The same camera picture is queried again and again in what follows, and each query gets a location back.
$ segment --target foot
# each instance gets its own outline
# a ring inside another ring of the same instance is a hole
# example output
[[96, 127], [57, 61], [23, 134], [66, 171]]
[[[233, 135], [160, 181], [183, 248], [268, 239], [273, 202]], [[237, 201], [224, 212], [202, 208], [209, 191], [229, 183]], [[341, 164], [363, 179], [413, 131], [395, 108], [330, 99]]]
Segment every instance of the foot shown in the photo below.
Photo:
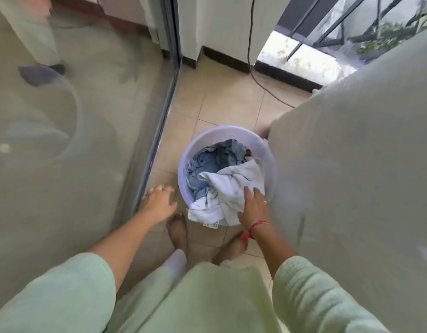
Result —
[[175, 214], [167, 221], [167, 231], [175, 250], [181, 249], [187, 256], [186, 218], [182, 213]]
[[241, 256], [246, 251], [246, 245], [241, 239], [241, 234], [239, 233], [234, 238], [230, 240], [226, 247], [222, 248], [219, 253], [213, 258], [212, 263], [215, 265], [220, 265], [225, 260], [232, 261], [233, 259]]
[[65, 74], [64, 64], [18, 66], [21, 77], [30, 85], [38, 87], [53, 83], [60, 75]]

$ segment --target glass shower panel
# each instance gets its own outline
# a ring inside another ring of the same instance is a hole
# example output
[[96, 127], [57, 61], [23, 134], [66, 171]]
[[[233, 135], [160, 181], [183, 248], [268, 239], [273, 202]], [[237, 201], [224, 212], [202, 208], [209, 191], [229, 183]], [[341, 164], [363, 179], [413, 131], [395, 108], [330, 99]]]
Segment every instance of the glass shower panel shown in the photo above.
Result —
[[169, 19], [164, 0], [0, 0], [0, 307], [132, 213], [178, 69]]

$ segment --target electrical cord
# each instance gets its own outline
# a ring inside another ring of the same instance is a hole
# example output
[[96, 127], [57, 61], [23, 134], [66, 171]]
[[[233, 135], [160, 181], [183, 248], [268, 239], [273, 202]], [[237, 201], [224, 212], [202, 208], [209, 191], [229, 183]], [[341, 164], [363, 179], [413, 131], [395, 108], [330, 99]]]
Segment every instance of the electrical cord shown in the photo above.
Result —
[[255, 6], [255, 0], [252, 0], [252, 6], [250, 7], [250, 30], [249, 30], [249, 45], [247, 46], [247, 65], [249, 67], [249, 72], [250, 75], [252, 76], [252, 78], [254, 79], [255, 83], [257, 83], [262, 89], [264, 89], [265, 91], [267, 91], [267, 93], [269, 93], [273, 98], [275, 98], [276, 100], [278, 100], [279, 102], [282, 102], [284, 105], [290, 106], [288, 103], [283, 102], [280, 98], [278, 98], [276, 95], [274, 95], [272, 92], [270, 92], [268, 89], [266, 89], [264, 86], [262, 86], [254, 77], [253, 73], [252, 73], [252, 67], [250, 66], [250, 58], [249, 58], [249, 54], [250, 54], [250, 42], [252, 40], [252, 28], [253, 28], [253, 8]]

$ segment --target clothing tag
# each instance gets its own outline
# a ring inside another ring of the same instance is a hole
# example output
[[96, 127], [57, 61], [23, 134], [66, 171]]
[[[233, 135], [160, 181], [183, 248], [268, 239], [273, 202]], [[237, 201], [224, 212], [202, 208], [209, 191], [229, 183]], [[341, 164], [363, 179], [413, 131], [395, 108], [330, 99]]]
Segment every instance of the clothing tag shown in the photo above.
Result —
[[212, 229], [218, 229], [218, 222], [215, 223], [203, 223], [204, 226]]

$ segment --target white plastic basket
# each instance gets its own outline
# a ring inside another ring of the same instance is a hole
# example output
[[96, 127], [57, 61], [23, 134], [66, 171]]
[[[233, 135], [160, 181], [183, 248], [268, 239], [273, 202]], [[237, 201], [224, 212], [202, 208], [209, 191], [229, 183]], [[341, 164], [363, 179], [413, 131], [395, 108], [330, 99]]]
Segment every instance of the white plastic basket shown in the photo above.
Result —
[[186, 170], [194, 155], [203, 148], [217, 142], [235, 139], [252, 151], [252, 156], [259, 159], [263, 165], [265, 177], [265, 195], [269, 202], [274, 196], [277, 182], [277, 164], [266, 140], [255, 133], [239, 126], [220, 125], [207, 129], [197, 135], [184, 151], [178, 165], [178, 186], [184, 202], [190, 206], [194, 201], [192, 191], [186, 181]]

